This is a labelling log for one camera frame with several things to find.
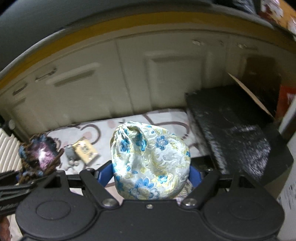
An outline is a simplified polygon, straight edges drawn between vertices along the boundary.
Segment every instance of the cabinet handle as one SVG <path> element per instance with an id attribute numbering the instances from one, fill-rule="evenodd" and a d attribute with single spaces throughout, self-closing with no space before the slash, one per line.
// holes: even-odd
<path id="1" fill-rule="evenodd" d="M 45 79 L 46 77 L 49 77 L 49 76 L 53 75 L 56 71 L 57 71 L 57 68 L 54 68 L 51 72 L 49 72 L 49 73 L 47 73 L 45 75 L 42 75 L 41 77 L 36 77 L 35 82 L 37 83 L 37 82 Z"/>
<path id="2" fill-rule="evenodd" d="M 192 40 L 192 43 L 198 46 L 206 45 L 204 42 L 198 41 L 198 40 Z"/>
<path id="3" fill-rule="evenodd" d="M 245 44 L 241 44 L 241 43 L 238 43 L 237 46 L 240 48 L 240 49 L 247 49 L 247 50 L 254 50 L 254 51 L 258 51 L 258 48 L 256 46 L 254 47 L 249 47 Z"/>
<path id="4" fill-rule="evenodd" d="M 14 91 L 14 92 L 12 93 L 12 95 L 13 95 L 13 96 L 17 95 L 19 92 L 23 91 L 27 86 L 28 86 L 28 84 L 25 83 L 25 85 L 24 85 L 22 88 L 20 88 L 20 89 Z"/>

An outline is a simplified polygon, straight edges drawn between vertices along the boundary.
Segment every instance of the small yellow package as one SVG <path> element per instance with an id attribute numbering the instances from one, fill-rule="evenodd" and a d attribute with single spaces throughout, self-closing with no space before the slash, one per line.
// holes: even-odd
<path id="1" fill-rule="evenodd" d="M 85 164 L 90 163 L 92 160 L 99 156 L 96 149 L 85 137 L 79 139 L 72 146 L 76 154 L 81 158 L 81 160 Z"/>

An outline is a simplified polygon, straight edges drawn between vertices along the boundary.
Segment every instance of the cabinet door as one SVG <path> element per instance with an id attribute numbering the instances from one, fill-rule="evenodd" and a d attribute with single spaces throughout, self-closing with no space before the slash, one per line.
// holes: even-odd
<path id="1" fill-rule="evenodd" d="M 133 114 L 114 41 L 68 54 L 47 68 L 34 74 L 55 69 L 36 87 L 56 127 Z"/>
<path id="2" fill-rule="evenodd" d="M 40 67 L 2 94 L 0 102 L 0 113 L 15 119 L 29 136 L 133 114 L 114 41 Z"/>
<path id="3" fill-rule="evenodd" d="M 25 139 L 56 125 L 40 103 L 43 98 L 29 76 L 22 79 L 0 96 L 0 113 L 5 119 L 14 119 Z"/>
<path id="4" fill-rule="evenodd" d="M 275 45 L 248 37 L 230 36 L 226 71 L 240 79 L 244 74 L 247 59 L 251 56 L 274 58 L 279 73 L 285 73 L 282 84 L 295 86 L 296 55 Z"/>
<path id="5" fill-rule="evenodd" d="M 222 85 L 227 41 L 204 31 L 117 40 L 134 110 L 185 106 L 186 92 Z"/>

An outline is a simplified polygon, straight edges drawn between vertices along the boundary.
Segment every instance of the yellow stripe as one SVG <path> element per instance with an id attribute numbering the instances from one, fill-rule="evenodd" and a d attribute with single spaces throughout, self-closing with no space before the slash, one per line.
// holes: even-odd
<path id="1" fill-rule="evenodd" d="M 296 42 L 282 34 L 280 31 L 275 31 L 268 27 L 264 27 L 262 25 L 234 16 L 201 12 L 158 12 L 138 14 L 92 25 L 66 35 L 42 47 L 37 52 L 27 56 L 21 63 L 12 68 L 7 73 L 7 75 L 5 75 L 2 80 L 0 80 L 0 89 L 2 89 L 11 80 L 16 78 L 19 74 L 40 60 L 45 59 L 50 55 L 75 43 L 100 34 L 121 30 L 124 28 L 166 23 L 199 23 L 221 28 L 231 28 L 234 30 L 243 31 L 246 34 L 251 34 L 252 36 L 258 37 L 290 52 L 296 53 Z"/>

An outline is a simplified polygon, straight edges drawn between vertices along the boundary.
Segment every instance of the floral fabric bag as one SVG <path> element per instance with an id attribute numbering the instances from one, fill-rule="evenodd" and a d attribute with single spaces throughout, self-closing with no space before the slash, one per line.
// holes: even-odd
<path id="1" fill-rule="evenodd" d="M 115 186 L 125 199 L 172 199 L 189 175 L 190 153 L 175 134 L 129 121 L 111 139 Z"/>

